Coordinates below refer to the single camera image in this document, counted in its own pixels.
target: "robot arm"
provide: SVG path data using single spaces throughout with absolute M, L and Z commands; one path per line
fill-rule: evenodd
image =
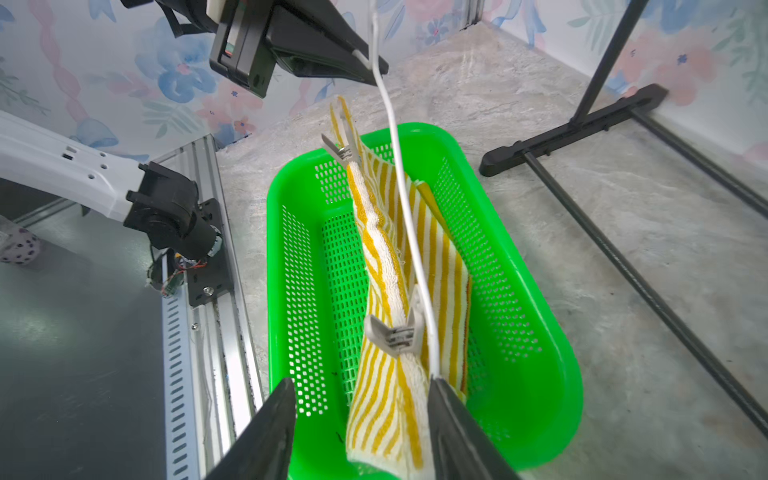
M 151 0 L 122 0 L 132 8 Z M 214 32 L 210 66 L 264 97 L 275 64 L 297 77 L 375 84 L 354 52 L 368 45 L 329 0 L 157 0 L 174 35 Z M 190 23 L 180 24 L 175 13 Z M 389 66 L 379 59 L 382 73 Z M 0 177 L 68 198 L 145 232 L 153 247 L 190 260 L 220 249 L 221 232 L 199 205 L 197 185 L 150 162 L 86 147 L 0 111 Z
M 184 175 L 86 147 L 3 111 L 0 177 L 85 205 L 190 260 L 212 257 L 221 245 L 202 218 L 197 185 Z
M 127 8 L 153 0 L 121 0 Z M 329 0 L 157 0 L 174 36 L 216 34 L 210 67 L 264 98 L 275 64 L 297 77 L 347 78 L 375 85 L 353 54 L 368 44 Z M 181 24 L 175 12 L 189 23 Z M 379 59 L 382 74 L 389 66 Z

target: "green plastic basket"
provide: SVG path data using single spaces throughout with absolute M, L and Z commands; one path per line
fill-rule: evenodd
M 429 184 L 472 275 L 467 408 L 515 469 L 576 433 L 583 391 L 568 340 L 461 148 L 429 124 L 399 126 L 408 175 Z M 392 161 L 389 130 L 362 136 Z M 270 389 L 294 379 L 290 477 L 391 478 L 346 460 L 368 277 L 346 172 L 325 151 L 289 162 L 267 199 Z

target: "yellow striped towel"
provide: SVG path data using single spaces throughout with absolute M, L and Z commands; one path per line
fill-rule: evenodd
M 362 161 L 347 165 L 356 225 L 369 275 L 366 315 L 387 326 L 406 324 L 408 295 L 415 283 L 395 167 L 362 143 L 346 102 L 331 105 L 333 133 L 349 142 L 341 115 L 351 127 Z M 466 349 L 471 282 L 429 186 L 406 180 L 424 271 L 440 339 L 440 375 L 466 399 Z M 363 337 L 353 402 L 346 430 L 347 458 L 400 478 L 434 478 L 427 418 L 429 351 L 392 358 Z

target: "floral wallpaper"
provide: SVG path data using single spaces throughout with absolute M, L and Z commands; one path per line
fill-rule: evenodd
M 483 19 L 592 75 L 629 0 L 485 0 Z M 606 87 L 658 83 L 695 141 L 768 170 L 768 0 L 650 0 Z
M 368 2 L 334 0 L 367 39 Z M 464 28 L 468 0 L 378 0 L 390 64 Z M 212 34 L 174 38 L 156 4 L 0 0 L 0 108 L 83 144 L 146 161 L 212 133 L 220 146 L 351 82 L 275 68 L 260 99 L 210 70 Z

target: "clothespin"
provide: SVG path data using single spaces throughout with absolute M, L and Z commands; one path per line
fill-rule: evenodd
M 323 148 L 326 149 L 326 152 L 339 162 L 342 167 L 346 168 L 346 165 L 352 159 L 352 151 L 347 147 L 338 148 L 325 134 L 321 134 L 320 137 L 323 139 Z
M 368 315 L 363 322 L 366 338 L 384 353 L 397 358 L 401 353 L 419 355 L 424 338 L 424 303 L 416 285 L 411 292 L 408 320 L 404 326 L 389 328 L 374 315 Z

